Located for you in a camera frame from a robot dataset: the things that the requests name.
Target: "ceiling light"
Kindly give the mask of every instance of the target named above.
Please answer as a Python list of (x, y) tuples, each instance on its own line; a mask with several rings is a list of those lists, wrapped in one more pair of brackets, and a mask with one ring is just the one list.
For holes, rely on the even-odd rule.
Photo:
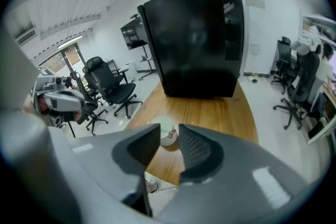
[(75, 41), (75, 40), (77, 40), (77, 39), (80, 39), (80, 38), (82, 38), (82, 37), (83, 37), (83, 35), (80, 35), (80, 36), (78, 36), (78, 37), (75, 37), (75, 38), (73, 38), (73, 39), (71, 39), (71, 40), (69, 40), (69, 41), (63, 43), (62, 45), (57, 46), (57, 49), (61, 49), (61, 48), (65, 47), (65, 46), (69, 45), (71, 42), (73, 42), (73, 41)]

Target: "white shirt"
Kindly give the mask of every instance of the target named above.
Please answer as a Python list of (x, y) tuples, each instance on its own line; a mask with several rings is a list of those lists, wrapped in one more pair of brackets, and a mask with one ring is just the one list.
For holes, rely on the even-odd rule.
[(334, 73), (331, 63), (326, 58), (320, 60), (319, 68), (316, 72), (316, 77), (322, 81), (325, 81), (327, 78), (332, 79)]

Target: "wall-mounted tv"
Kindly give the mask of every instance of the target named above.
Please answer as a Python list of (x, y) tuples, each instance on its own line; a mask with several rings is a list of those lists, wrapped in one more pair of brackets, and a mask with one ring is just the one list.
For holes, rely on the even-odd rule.
[(148, 43), (140, 17), (135, 18), (123, 26), (121, 28), (121, 33), (129, 50), (141, 47)]

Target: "wooden tabletop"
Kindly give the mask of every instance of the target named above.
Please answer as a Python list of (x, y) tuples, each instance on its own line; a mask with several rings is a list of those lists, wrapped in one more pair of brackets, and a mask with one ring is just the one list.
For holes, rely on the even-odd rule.
[(333, 93), (333, 91), (328, 88), (326, 83), (323, 84), (323, 91), (324, 91), (325, 94), (327, 94), (327, 96), (331, 99), (331, 102), (335, 105), (336, 104), (336, 96)]
[[(158, 116), (169, 116), (177, 131), (178, 124), (185, 123), (258, 144), (253, 115), (238, 82), (232, 98), (216, 99), (167, 97), (159, 83), (126, 129), (144, 126)], [(146, 171), (178, 186), (184, 162), (177, 142), (168, 147), (160, 146)]]

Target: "window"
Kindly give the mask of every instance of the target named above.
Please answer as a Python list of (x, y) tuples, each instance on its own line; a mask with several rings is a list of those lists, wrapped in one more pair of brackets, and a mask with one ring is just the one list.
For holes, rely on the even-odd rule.
[(56, 73), (57, 71), (61, 70), (64, 66), (66, 66), (66, 63), (64, 61), (64, 58), (62, 54), (59, 52), (55, 55), (53, 55), (51, 58), (40, 64), (40, 66), (48, 67), (51, 71)]
[(73, 66), (75, 63), (80, 61), (79, 55), (76, 48), (71, 48), (65, 51), (65, 55), (68, 58), (69, 63)]

